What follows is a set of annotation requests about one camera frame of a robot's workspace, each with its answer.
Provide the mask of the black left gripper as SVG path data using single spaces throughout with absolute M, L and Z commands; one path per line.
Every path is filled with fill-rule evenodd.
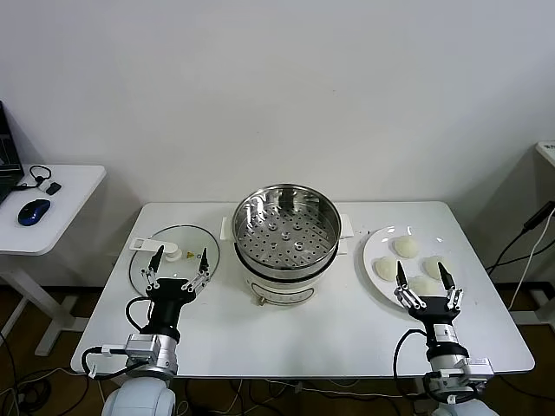
M 159 278 L 157 274 L 164 246 L 155 252 L 143 252 L 140 256 L 140 284 L 153 307 L 145 326 L 146 335 L 165 335 L 179 339 L 178 323 L 181 309 L 193 302 L 197 295 L 211 281 L 207 248 L 203 249 L 199 267 L 192 279 Z

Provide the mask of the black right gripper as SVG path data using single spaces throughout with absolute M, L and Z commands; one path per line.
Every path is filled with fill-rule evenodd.
M 438 262 L 438 270 L 447 298 L 424 296 L 422 300 L 409 288 L 402 263 L 398 261 L 396 264 L 397 286 L 394 295 L 405 309 L 409 309 L 409 315 L 423 324 L 429 347 L 444 342 L 458 344 L 453 322 L 460 313 L 463 289 L 456 287 L 452 275 L 442 262 Z

